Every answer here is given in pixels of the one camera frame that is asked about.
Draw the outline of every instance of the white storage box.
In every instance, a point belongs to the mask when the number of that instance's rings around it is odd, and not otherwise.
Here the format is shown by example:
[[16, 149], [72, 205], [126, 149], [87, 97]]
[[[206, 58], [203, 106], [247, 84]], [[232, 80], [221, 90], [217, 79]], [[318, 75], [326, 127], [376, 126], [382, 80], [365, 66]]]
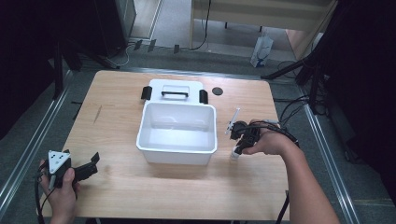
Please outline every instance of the white storage box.
[[136, 145], [146, 160], [207, 164], [217, 149], [218, 141], [216, 109], [200, 103], [203, 84], [153, 79], [149, 87], [151, 94], [145, 102], [136, 139]]

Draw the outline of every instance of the metal frame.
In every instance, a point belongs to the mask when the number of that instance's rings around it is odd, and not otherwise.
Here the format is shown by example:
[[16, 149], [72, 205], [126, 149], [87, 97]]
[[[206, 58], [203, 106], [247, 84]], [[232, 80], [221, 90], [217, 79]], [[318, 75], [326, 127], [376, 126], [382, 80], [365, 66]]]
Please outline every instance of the metal frame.
[[[304, 89], [300, 88], [300, 91], [302, 96], [306, 95], [306, 91]], [[314, 115], [309, 105], [305, 105], [304, 110], [309, 120], [309, 124], [311, 125], [312, 131], [314, 132], [314, 136], [317, 139], [320, 153], [326, 165], [330, 180], [332, 181], [332, 186], [334, 187], [338, 202], [340, 203], [343, 210], [346, 222], [351, 224], [361, 223], [356, 212], [355, 205], [350, 198], [344, 179], [341, 177], [341, 174], [338, 171], [337, 165], [332, 156], [332, 150], [330, 149], [326, 137], [323, 134], [317, 116]]]
[[[139, 73], [157, 73], [157, 74], [165, 74], [165, 75], [177, 75], [177, 76], [206, 76], [206, 77], [227, 77], [227, 78], [242, 78], [249, 80], [261, 80], [259, 76], [244, 76], [244, 75], [231, 75], [231, 74], [221, 74], [221, 73], [207, 73], [207, 72], [192, 72], [192, 71], [175, 71], [175, 70], [164, 70], [164, 69], [150, 69], [150, 68], [130, 68], [130, 69], [121, 69], [121, 71], [127, 72], [139, 72]], [[33, 135], [31, 141], [28, 146], [24, 150], [21, 155], [20, 160], [15, 166], [13, 172], [8, 177], [6, 184], [2, 187], [0, 191], [0, 220], [3, 218], [3, 215], [7, 211], [7, 208], [18, 190], [19, 185], [21, 184], [25, 174], [27, 173], [37, 151], [39, 150], [42, 141], [44, 140], [50, 125], [54, 121], [56, 115], [58, 114], [64, 99], [68, 93], [70, 83], [73, 80], [73, 74], [69, 70], [64, 78], [64, 91], [62, 91], [58, 100], [54, 100], [49, 109], [41, 120], [35, 134]], [[276, 84], [292, 84], [289, 80], [277, 79], [276, 81], [268, 81], [269, 83]], [[301, 94], [306, 95], [304, 89], [300, 88]], [[335, 193], [338, 197], [338, 201], [341, 205], [343, 213], [346, 218], [347, 223], [361, 223], [358, 217], [358, 214], [355, 210], [354, 204], [349, 196], [349, 192], [347, 190], [347, 186], [343, 178], [341, 177], [340, 172], [336, 166], [334, 158], [332, 156], [332, 151], [326, 141], [326, 137], [321, 130], [319, 121], [317, 117], [312, 113], [309, 105], [304, 107], [305, 113], [311, 125], [312, 131], [314, 133], [315, 138], [318, 142], [318, 147], [320, 149], [321, 155], [325, 162], [326, 168], [328, 170], [330, 179], [332, 181]]]

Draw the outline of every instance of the tripod leg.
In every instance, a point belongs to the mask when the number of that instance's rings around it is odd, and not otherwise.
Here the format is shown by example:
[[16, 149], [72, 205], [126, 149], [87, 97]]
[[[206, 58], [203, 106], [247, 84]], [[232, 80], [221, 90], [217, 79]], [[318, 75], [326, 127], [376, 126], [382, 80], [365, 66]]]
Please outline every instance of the tripod leg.
[[261, 78], [262, 79], [275, 79], [277, 77], [281, 77], [281, 76], [287, 74], [288, 72], [291, 72], [292, 70], [303, 66], [304, 65], [304, 60], [306, 60], [306, 58], [303, 58], [303, 59], [301, 59], [298, 62], [292, 63], [291, 65], [289, 65], [289, 66], [287, 66], [287, 67], [285, 67], [285, 68], [283, 68], [283, 69], [281, 69], [281, 70], [279, 70], [277, 72], [274, 72], [273, 74], [270, 74], [270, 75], [267, 75], [267, 76], [261, 76]]
[[99, 56], [97, 56], [96, 54], [90, 52], [89, 50], [83, 48], [81, 45], [79, 45], [78, 43], [67, 39], [66, 40], [67, 43], [69, 43], [70, 45], [72, 45], [74, 48], [76, 48], [78, 51], [82, 52], [83, 54], [87, 55], [88, 57], [92, 58], [93, 60], [95, 60], [97, 63], [101, 64], [103, 67], [105, 68], [110, 68], [110, 69], [114, 69], [114, 67], [112, 66], [112, 64], [106, 62], [105, 60], [101, 59]]

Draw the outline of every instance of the table top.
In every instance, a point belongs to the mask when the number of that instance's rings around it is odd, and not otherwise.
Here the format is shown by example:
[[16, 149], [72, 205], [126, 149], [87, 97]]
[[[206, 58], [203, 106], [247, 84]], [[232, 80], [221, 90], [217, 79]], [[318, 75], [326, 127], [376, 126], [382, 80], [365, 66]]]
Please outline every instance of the table top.
[[[140, 96], [154, 78], [204, 84], [217, 110], [218, 137], [207, 166], [148, 163], [137, 149]], [[223, 89], [221, 96], [212, 93], [215, 87]], [[224, 132], [237, 107], [237, 120], [277, 119], [269, 84], [262, 80], [98, 72], [64, 145], [73, 167], [96, 152], [101, 157], [98, 173], [80, 182], [78, 217], [276, 219], [288, 189], [284, 162], [263, 153], [230, 160], [236, 142]], [[43, 214], [51, 215], [48, 203]]]

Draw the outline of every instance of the human hand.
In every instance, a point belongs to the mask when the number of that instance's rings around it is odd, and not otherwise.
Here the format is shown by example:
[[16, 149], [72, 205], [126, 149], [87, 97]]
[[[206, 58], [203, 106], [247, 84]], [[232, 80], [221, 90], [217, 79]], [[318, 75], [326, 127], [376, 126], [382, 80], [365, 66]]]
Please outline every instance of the human hand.
[[[265, 123], [260, 123], [259, 119], [253, 119], [249, 124], [253, 122], [257, 122], [261, 126], [266, 125]], [[253, 147], [244, 148], [242, 153], [252, 155], [263, 152], [266, 155], [282, 156], [288, 147], [295, 147], [295, 145], [287, 136], [266, 128], [260, 128], [260, 140]]]
[[[73, 168], [69, 168], [64, 174], [63, 186], [60, 189], [55, 189], [48, 197], [49, 204], [52, 208], [51, 223], [73, 223], [76, 215], [76, 193], [79, 191], [79, 183], [73, 186], [74, 178], [75, 171]], [[49, 195], [50, 181], [46, 175], [41, 177], [40, 184], [44, 193]]]

